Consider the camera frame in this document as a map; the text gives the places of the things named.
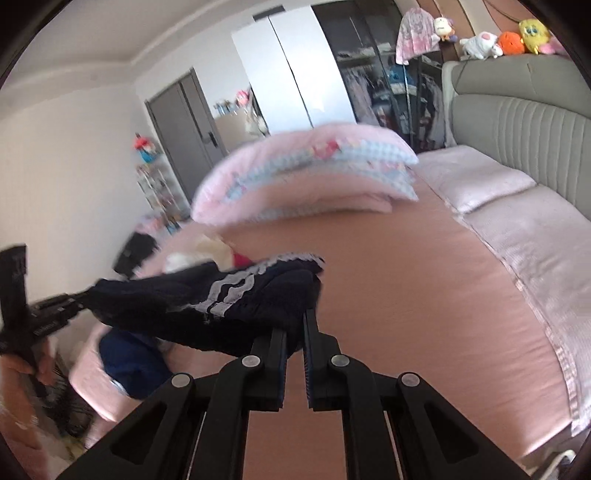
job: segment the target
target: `pink pillow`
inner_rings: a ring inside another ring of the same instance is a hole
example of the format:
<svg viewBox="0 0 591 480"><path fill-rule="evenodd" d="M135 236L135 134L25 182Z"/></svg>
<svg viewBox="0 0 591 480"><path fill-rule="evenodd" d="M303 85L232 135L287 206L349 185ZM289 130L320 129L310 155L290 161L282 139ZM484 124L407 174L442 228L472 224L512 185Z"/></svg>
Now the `pink pillow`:
<svg viewBox="0 0 591 480"><path fill-rule="evenodd" d="M405 168L416 162L396 133L370 125L275 135L218 164L198 190L191 216L227 225L328 210L390 212L390 199L416 199Z"/></svg>

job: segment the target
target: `gray upholstered headboard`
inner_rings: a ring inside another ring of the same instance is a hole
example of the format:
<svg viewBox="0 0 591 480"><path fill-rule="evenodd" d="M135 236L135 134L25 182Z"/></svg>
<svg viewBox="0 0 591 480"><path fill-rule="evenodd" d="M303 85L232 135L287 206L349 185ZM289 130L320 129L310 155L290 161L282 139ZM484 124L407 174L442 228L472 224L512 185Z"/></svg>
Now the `gray upholstered headboard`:
<svg viewBox="0 0 591 480"><path fill-rule="evenodd" d="M572 61L448 62L443 83L449 145L526 172L591 219L591 90Z"/></svg>

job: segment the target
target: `white stripe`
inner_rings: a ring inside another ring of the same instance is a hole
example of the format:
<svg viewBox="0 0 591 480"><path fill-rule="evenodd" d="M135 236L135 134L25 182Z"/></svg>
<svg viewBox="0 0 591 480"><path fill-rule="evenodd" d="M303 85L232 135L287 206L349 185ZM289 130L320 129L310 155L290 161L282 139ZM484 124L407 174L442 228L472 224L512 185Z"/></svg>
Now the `white stripe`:
<svg viewBox="0 0 591 480"><path fill-rule="evenodd" d="M313 254L289 253L277 255L276 257L271 257L263 262L248 267L245 270L229 274L221 280L213 282L211 288L209 289L209 295L207 296L206 300L203 300L202 302L195 305L186 305L180 310L191 308L197 310L198 312L207 313L208 309L217 303L217 305L215 305L215 307L213 307L210 312L214 315L222 316L228 308L240 300L242 296L254 286L256 275L263 274L267 271L267 268L272 267L277 262L290 260L315 261L321 268L324 268L324 261L320 257ZM224 288L226 285L237 285L242 280L244 280L244 283L239 287L231 287L228 290L226 297L220 302L219 296L222 293L222 288Z"/></svg>

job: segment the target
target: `navy blue clothing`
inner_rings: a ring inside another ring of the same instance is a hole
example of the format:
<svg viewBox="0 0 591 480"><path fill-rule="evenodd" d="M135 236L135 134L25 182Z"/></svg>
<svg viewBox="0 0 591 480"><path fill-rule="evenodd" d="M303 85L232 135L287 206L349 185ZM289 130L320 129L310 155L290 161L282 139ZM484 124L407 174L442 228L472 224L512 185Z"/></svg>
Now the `navy blue clothing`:
<svg viewBox="0 0 591 480"><path fill-rule="evenodd" d="M99 280L82 303L107 325L233 356L248 354L256 337L277 327L287 332L292 354L323 266L311 254L278 255L231 272L209 262L141 280Z"/></svg>
<svg viewBox="0 0 591 480"><path fill-rule="evenodd" d="M172 376L158 340L147 335L113 328L100 339L99 353L105 373L137 400L149 397Z"/></svg>

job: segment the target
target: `cable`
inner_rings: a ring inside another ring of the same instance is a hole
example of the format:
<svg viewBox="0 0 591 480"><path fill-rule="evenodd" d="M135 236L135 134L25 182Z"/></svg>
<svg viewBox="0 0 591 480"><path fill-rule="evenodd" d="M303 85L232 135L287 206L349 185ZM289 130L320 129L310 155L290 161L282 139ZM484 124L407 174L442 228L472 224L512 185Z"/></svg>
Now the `cable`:
<svg viewBox="0 0 591 480"><path fill-rule="evenodd" d="M556 470L558 468L558 466L560 465L560 462L564 458L568 458L572 462L574 460L574 451L565 450L564 452L559 453L554 458L554 460L552 460L552 463L548 466L546 471L544 473L542 473L542 476L540 478L538 478L538 480L548 480L548 478L550 478L550 475L552 475L554 470Z"/></svg>
<svg viewBox="0 0 591 480"><path fill-rule="evenodd" d="M505 12L503 12L503 10L498 8L496 5L493 5L489 0L483 0L483 2L490 5L496 11L498 11L501 15L503 15L503 17L508 18L512 22L519 23L521 21L521 20L516 19L515 17L510 16L509 14L506 14Z"/></svg>

